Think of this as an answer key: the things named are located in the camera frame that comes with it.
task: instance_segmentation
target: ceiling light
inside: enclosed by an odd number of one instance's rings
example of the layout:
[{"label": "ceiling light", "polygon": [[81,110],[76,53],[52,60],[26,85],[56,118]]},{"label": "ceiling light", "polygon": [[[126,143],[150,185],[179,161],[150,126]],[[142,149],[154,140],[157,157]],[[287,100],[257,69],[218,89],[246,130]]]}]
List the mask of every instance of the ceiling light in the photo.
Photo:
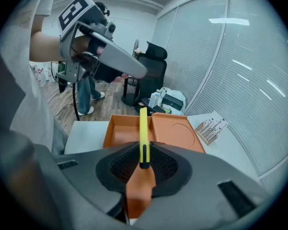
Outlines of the ceiling light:
[{"label": "ceiling light", "polygon": [[248,79],[246,79],[245,77],[243,77],[243,76],[241,76],[241,75],[239,75],[239,74],[237,74],[239,77],[242,77],[244,80],[246,80],[247,82],[249,82],[249,80]]},{"label": "ceiling light", "polygon": [[277,90],[277,92],[279,92],[283,97],[286,97],[285,94],[278,88],[278,86],[277,86],[275,83],[273,83],[273,82],[270,81],[270,80],[267,80],[267,82],[268,82],[273,88],[275,88],[275,89]]},{"label": "ceiling light", "polygon": [[238,18],[215,18],[215,19],[209,19],[209,21],[213,24],[228,23],[228,24],[238,24],[238,25],[250,25],[249,20],[238,19]]},{"label": "ceiling light", "polygon": [[252,70],[250,67],[248,67],[248,66],[246,66],[246,65],[244,65],[244,64],[242,64],[241,62],[238,62],[238,61],[236,61],[236,60],[232,60],[233,62],[235,62],[235,63],[237,63],[237,64],[239,64],[240,66],[243,66],[243,67],[245,67],[246,69],[248,69],[248,70]]},{"label": "ceiling light", "polygon": [[263,92],[262,90],[260,90],[266,97],[268,97],[269,99],[270,99],[270,101],[272,100],[271,98],[270,98],[270,96],[269,95],[267,95],[265,92]]}]

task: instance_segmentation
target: yellow handle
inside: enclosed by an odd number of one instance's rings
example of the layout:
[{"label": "yellow handle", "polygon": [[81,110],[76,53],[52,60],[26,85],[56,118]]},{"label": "yellow handle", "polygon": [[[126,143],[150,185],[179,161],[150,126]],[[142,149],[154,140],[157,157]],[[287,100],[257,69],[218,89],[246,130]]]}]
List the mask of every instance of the yellow handle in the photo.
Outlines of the yellow handle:
[{"label": "yellow handle", "polygon": [[140,109],[140,167],[141,163],[149,162],[150,148],[148,141],[147,108],[144,107]]}]

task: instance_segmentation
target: desk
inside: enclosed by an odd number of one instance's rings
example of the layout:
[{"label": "desk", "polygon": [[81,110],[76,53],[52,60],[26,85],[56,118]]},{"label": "desk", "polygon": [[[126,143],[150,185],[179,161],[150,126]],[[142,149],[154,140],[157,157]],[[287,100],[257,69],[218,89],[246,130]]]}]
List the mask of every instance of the desk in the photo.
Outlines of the desk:
[{"label": "desk", "polygon": [[[196,128],[203,120],[207,119],[207,116],[209,114],[189,116],[188,120],[192,127]],[[65,154],[102,149],[108,123],[106,121],[75,121],[66,143]],[[210,146],[201,139],[199,140],[207,154],[223,159],[259,182],[258,175],[248,155],[228,127],[222,130],[220,137]]]}]

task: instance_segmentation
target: orange plastic part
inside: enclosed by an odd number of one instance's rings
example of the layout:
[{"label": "orange plastic part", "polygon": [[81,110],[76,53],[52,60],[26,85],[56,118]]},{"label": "orange plastic part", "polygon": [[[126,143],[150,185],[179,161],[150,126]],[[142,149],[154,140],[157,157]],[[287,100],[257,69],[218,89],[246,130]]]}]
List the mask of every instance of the orange plastic part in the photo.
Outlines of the orange plastic part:
[{"label": "orange plastic part", "polygon": [[[147,118],[148,140],[163,142],[204,152],[186,116],[155,113]],[[139,141],[140,117],[112,115],[103,148],[113,147],[126,142]],[[126,197],[129,218],[139,218],[149,206],[152,189],[156,186],[155,174],[150,167],[142,170],[138,165],[126,185]]]},{"label": "orange plastic part", "polygon": [[156,141],[205,153],[187,116],[154,113],[151,118]]}]

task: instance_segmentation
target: window blinds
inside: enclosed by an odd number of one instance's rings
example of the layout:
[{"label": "window blinds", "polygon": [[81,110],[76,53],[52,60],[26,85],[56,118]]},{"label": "window blinds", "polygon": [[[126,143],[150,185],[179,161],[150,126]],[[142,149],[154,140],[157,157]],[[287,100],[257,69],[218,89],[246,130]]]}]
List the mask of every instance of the window blinds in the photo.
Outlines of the window blinds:
[{"label": "window blinds", "polygon": [[258,175],[288,154],[288,32],[267,0],[229,0],[212,73],[187,115],[213,110],[228,120]]},{"label": "window blinds", "polygon": [[219,42],[225,0],[194,0],[179,6],[168,42],[164,86],[181,91],[186,105],[203,81]]},{"label": "window blinds", "polygon": [[288,180],[288,159],[275,170],[261,178],[261,185],[272,195],[279,193]]},{"label": "window blinds", "polygon": [[167,48],[168,38],[175,19],[176,9],[166,13],[158,19],[153,35],[153,44]]}]

